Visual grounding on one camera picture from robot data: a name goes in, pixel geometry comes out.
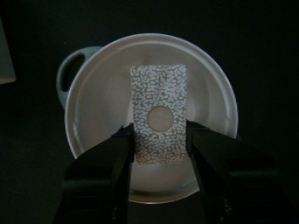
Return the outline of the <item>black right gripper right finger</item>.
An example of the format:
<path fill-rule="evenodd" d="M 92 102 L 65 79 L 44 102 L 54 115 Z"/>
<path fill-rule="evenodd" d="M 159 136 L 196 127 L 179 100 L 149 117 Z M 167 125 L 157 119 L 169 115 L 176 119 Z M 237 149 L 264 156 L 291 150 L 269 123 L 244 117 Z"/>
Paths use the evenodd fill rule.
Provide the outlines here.
<path fill-rule="evenodd" d="M 272 158 L 196 122 L 185 135 L 207 224 L 299 224 Z"/>

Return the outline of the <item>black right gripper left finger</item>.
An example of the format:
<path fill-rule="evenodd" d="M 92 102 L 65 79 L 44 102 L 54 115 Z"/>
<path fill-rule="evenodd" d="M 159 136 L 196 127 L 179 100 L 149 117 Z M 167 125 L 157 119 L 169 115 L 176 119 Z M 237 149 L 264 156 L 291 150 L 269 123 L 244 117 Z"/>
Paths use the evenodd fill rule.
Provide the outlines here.
<path fill-rule="evenodd" d="M 52 224 L 127 224 L 135 152 L 129 124 L 76 158 L 61 181 Z"/>

